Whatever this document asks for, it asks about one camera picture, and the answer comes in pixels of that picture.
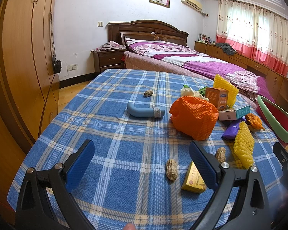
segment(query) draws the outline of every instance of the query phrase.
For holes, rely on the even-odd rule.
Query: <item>nightstand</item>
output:
[[[109,68],[125,68],[122,57],[126,49],[115,49],[93,52],[96,75]]]

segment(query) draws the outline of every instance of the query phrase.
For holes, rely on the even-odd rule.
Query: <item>pillow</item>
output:
[[[188,47],[160,40],[146,41],[146,40],[135,40],[131,38],[125,38],[125,43],[130,51],[133,51],[138,54],[144,54],[150,51],[196,53],[196,51],[191,50]]]

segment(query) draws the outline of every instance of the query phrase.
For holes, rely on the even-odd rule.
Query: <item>blue plaid bedsheet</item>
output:
[[[97,229],[122,229],[128,222],[137,229],[189,229],[213,191],[196,194],[181,190],[191,162],[192,138],[173,127],[168,111],[184,84],[198,90],[212,87],[213,81],[142,70],[108,69],[100,74],[55,117],[26,156],[9,190],[7,199],[12,208],[16,209],[29,167],[50,169],[91,139],[95,155],[72,195]],[[144,97],[148,89],[154,94]],[[142,108],[166,107],[166,114],[161,119],[133,117],[127,112],[129,101]],[[246,104],[237,96],[236,105]],[[264,127],[265,131],[253,133],[253,156],[272,204],[273,193],[281,187],[282,170],[272,152],[277,138],[265,123]],[[233,153],[233,142],[221,138],[225,129],[217,121],[210,137],[200,143],[212,154],[225,147],[229,164],[242,167]],[[178,163],[174,183],[165,175],[169,158]],[[48,194],[59,222],[66,225],[51,189]],[[236,194],[233,189],[218,225],[226,222]]]

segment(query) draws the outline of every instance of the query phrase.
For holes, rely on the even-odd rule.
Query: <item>wooden floor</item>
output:
[[[64,107],[79,93],[83,88],[86,87],[91,81],[86,81],[83,83],[67,86],[60,89],[59,94],[59,106],[58,113],[61,112]]]

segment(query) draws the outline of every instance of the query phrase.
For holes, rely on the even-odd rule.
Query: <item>black bag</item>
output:
[[[55,54],[52,56],[52,67],[54,73],[60,73],[62,69],[62,62],[55,59]]]

